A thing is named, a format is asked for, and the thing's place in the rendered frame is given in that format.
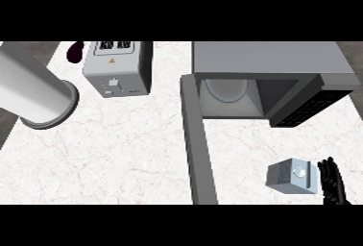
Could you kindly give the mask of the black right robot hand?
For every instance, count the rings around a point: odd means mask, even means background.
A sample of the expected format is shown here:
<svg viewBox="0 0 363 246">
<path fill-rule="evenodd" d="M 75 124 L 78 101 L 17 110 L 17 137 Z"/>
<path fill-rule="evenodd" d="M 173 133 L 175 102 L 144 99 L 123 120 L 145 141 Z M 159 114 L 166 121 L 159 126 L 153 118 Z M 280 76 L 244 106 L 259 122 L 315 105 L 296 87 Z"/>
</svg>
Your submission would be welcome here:
<svg viewBox="0 0 363 246">
<path fill-rule="evenodd" d="M 324 205 L 349 205 L 345 198 L 345 184 L 333 158 L 317 163 Z"/>
</svg>

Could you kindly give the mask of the grey milk carton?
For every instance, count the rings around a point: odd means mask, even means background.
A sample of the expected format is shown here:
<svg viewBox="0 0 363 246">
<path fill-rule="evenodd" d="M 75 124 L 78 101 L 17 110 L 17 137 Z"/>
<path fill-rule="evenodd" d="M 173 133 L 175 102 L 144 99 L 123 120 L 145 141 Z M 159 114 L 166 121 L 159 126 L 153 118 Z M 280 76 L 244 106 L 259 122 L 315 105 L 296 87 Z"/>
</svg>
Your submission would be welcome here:
<svg viewBox="0 0 363 246">
<path fill-rule="evenodd" d="M 289 159 L 268 166 L 265 186 L 283 194 L 317 193 L 317 169 L 305 160 Z"/>
</svg>

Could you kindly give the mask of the grey microwave door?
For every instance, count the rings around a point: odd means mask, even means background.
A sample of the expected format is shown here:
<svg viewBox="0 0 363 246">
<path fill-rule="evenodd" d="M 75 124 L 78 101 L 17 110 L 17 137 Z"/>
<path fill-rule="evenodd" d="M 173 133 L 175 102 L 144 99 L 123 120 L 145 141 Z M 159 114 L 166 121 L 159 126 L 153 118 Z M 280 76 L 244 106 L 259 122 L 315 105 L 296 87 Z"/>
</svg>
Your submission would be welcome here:
<svg viewBox="0 0 363 246">
<path fill-rule="evenodd" d="M 185 152 L 194 205 L 216 205 L 216 192 L 202 124 L 197 83 L 193 74 L 179 78 Z"/>
</svg>

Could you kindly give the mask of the grey microwave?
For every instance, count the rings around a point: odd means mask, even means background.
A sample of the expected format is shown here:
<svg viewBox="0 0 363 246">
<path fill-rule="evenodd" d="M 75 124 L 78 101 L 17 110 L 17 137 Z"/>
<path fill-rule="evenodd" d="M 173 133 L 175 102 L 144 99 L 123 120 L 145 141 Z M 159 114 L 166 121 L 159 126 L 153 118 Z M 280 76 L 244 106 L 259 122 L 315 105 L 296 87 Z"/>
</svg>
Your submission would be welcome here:
<svg viewBox="0 0 363 246">
<path fill-rule="evenodd" d="M 293 128 L 359 86 L 334 42 L 196 41 L 191 73 L 204 119 L 266 119 L 274 128 Z M 233 103 L 218 101 L 203 80 L 246 80 Z"/>
</svg>

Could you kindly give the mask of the glass microwave turntable plate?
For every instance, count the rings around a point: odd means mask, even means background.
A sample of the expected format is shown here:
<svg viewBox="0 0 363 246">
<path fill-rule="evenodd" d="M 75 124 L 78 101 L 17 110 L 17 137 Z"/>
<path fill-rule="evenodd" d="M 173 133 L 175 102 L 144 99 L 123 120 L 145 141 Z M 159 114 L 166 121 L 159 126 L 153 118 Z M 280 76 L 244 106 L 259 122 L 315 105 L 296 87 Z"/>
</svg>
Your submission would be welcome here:
<svg viewBox="0 0 363 246">
<path fill-rule="evenodd" d="M 235 102 L 247 88 L 246 80 L 204 79 L 203 83 L 213 98 L 224 103 Z"/>
</svg>

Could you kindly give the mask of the silver toaster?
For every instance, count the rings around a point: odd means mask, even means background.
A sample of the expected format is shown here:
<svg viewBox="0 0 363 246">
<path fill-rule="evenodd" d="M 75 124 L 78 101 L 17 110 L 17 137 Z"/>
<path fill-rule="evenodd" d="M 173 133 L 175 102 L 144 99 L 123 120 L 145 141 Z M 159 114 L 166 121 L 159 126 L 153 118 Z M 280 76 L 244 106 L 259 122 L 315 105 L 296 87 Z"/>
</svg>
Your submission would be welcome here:
<svg viewBox="0 0 363 246">
<path fill-rule="evenodd" d="M 103 98 L 147 95 L 151 41 L 92 41 L 82 74 Z"/>
</svg>

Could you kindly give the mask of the dark purple eggplant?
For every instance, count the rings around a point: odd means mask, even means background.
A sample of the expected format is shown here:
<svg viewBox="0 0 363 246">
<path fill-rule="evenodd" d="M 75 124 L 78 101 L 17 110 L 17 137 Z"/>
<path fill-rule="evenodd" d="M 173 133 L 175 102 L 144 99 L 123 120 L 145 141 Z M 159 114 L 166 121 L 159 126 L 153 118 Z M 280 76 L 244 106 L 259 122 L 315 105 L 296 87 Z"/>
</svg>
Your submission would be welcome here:
<svg viewBox="0 0 363 246">
<path fill-rule="evenodd" d="M 82 50 L 83 50 L 83 43 L 76 41 L 66 51 L 66 59 L 72 63 L 78 63 L 82 60 Z"/>
</svg>

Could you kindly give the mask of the white paper towel roll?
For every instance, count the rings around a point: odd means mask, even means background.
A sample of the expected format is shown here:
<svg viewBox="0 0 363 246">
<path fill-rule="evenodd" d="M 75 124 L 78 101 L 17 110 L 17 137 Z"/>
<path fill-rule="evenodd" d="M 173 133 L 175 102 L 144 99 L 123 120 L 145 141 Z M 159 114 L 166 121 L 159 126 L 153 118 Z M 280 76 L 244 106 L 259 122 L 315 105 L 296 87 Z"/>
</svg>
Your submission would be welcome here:
<svg viewBox="0 0 363 246">
<path fill-rule="evenodd" d="M 72 114 L 79 92 L 14 41 L 0 41 L 0 108 L 19 116 L 21 124 L 47 130 Z"/>
</svg>

